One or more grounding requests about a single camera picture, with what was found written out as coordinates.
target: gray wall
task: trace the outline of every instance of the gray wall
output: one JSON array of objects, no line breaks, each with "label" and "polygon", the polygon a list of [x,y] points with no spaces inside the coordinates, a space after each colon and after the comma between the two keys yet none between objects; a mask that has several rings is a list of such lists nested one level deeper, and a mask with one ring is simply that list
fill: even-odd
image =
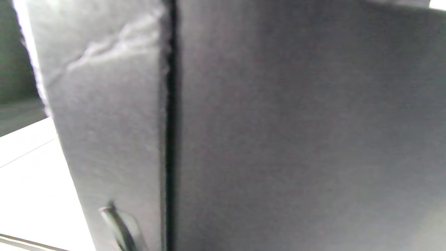
[{"label": "gray wall", "polygon": [[0,0],[0,105],[37,96],[28,53],[16,12],[9,1]]}]

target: white light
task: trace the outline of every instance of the white light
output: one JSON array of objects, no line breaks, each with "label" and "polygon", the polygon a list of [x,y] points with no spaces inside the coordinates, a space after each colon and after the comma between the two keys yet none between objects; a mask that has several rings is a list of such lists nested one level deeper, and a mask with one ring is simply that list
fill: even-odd
[{"label": "white light", "polygon": [[431,0],[429,8],[446,10],[446,0]]}]

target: white table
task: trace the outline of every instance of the white table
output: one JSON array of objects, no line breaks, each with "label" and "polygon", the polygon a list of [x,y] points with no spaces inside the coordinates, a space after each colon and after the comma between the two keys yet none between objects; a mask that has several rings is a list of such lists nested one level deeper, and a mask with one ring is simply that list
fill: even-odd
[{"label": "white table", "polygon": [[[0,233],[94,251],[51,118],[0,138]],[[20,250],[0,243],[0,250]]]}]

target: crease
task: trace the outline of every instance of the crease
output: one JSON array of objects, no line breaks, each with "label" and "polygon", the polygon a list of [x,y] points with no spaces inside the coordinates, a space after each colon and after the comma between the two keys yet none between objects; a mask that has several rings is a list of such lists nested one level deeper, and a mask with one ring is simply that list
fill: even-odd
[{"label": "crease", "polygon": [[150,13],[127,22],[117,32],[89,42],[87,47],[65,63],[45,86],[60,82],[63,76],[86,64],[148,53],[154,45],[162,42],[159,21],[164,12],[164,8],[155,8]]}]

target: dark gap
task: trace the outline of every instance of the dark gap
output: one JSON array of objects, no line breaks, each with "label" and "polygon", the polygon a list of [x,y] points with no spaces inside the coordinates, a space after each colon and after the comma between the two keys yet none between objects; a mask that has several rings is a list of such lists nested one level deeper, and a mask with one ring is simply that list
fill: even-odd
[{"label": "dark gap", "polygon": [[166,119],[166,238],[167,251],[174,251],[175,237],[175,172],[176,153],[178,144],[178,123],[179,123],[179,52],[178,52],[178,11],[177,1],[170,0],[170,28],[171,36],[169,40],[171,53],[168,56],[169,73],[167,75],[167,119]]}]

